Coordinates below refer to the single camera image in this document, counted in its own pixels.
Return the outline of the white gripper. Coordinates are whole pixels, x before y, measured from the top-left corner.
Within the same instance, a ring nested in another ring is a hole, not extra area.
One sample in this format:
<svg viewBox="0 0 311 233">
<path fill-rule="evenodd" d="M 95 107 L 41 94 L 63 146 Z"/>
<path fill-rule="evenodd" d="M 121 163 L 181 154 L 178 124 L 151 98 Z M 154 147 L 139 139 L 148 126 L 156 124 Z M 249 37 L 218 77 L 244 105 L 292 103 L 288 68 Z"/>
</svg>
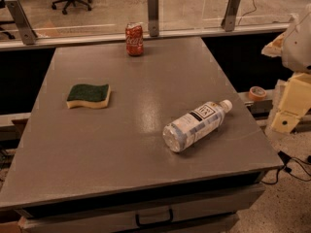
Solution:
<svg viewBox="0 0 311 233">
<path fill-rule="evenodd" d="M 280 57 L 294 73 L 287 81 L 271 127 L 291 133 L 311 109 L 311 4 L 298 14 L 289 28 L 261 50 L 263 55 Z"/>
</svg>

